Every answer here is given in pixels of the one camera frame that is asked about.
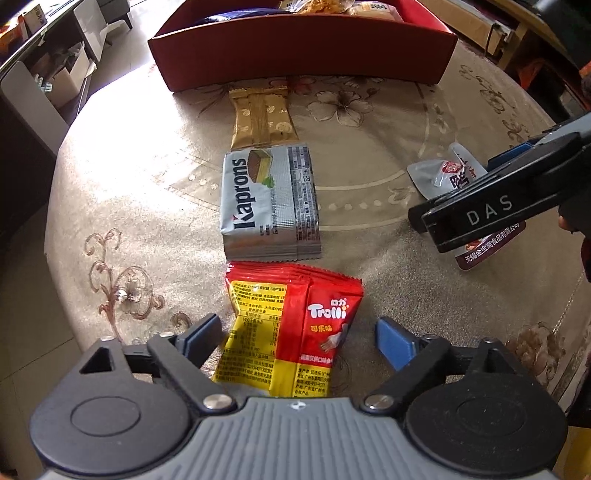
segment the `snack in box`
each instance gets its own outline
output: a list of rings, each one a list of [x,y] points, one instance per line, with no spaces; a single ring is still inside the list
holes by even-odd
[[[361,280],[299,264],[234,262],[236,322],[213,376],[277,397],[325,397],[337,347],[363,298]]]
[[[322,247],[308,148],[280,145],[227,153],[220,230],[228,260],[318,258]]]
[[[287,87],[242,88],[230,91],[236,109],[231,150],[297,142],[287,111]]]
[[[296,14],[341,14],[353,0],[284,0],[279,8]]]
[[[383,2],[356,1],[347,10],[347,13],[359,17],[383,18],[385,20],[396,20],[398,22],[404,21],[395,7]]]

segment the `trolli candy bag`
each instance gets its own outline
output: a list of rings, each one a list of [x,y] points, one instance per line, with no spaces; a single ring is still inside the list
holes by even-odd
[[[234,262],[236,312],[214,381],[276,397],[325,397],[337,347],[363,298],[361,280],[298,264]]]

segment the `round table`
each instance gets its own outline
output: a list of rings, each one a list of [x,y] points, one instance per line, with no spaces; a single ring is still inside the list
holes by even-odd
[[[408,224],[408,207],[421,200],[407,165],[443,158],[454,141],[486,163],[552,124],[513,80],[459,42],[438,85],[301,76],[173,94],[156,66],[145,66],[95,93],[58,155],[45,244],[83,349],[102,335],[132,343],[181,331],[208,312],[231,326],[219,232],[221,167],[235,119],[228,91],[268,85],[288,85],[294,125],[310,148],[323,244],[323,258],[310,263],[365,286],[333,369],[333,394],[358,397],[392,374],[374,347],[380,316],[456,345],[546,322],[564,337],[567,359],[586,347],[591,296],[580,238],[559,230],[555,210],[528,220],[469,272]],[[562,360],[550,390],[579,363]]]

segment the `silver snack package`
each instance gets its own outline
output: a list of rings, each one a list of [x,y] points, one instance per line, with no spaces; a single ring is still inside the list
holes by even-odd
[[[228,260],[320,257],[316,192],[305,145],[227,153],[221,205],[220,230]]]
[[[411,180],[427,200],[461,189],[486,174],[463,145],[452,143],[448,153],[450,160],[424,160],[407,167]]]

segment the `small snack packet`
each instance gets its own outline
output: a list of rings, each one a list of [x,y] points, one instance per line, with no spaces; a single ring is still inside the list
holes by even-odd
[[[383,2],[356,1],[347,10],[347,13],[359,17],[383,18],[385,20],[404,22],[396,7]]]
[[[236,108],[231,150],[298,141],[287,111],[287,87],[230,91]]]
[[[341,14],[353,2],[354,0],[284,0],[279,8],[296,14]]]
[[[459,143],[454,142],[449,146],[449,158],[452,160],[424,160],[407,167],[411,180],[427,200],[464,188],[487,174],[474,155]],[[493,235],[456,248],[453,255],[458,266],[462,270],[474,268],[524,229],[525,222],[516,223]]]
[[[361,280],[307,265],[234,262],[226,286],[236,322],[213,380],[276,397],[327,396]]]

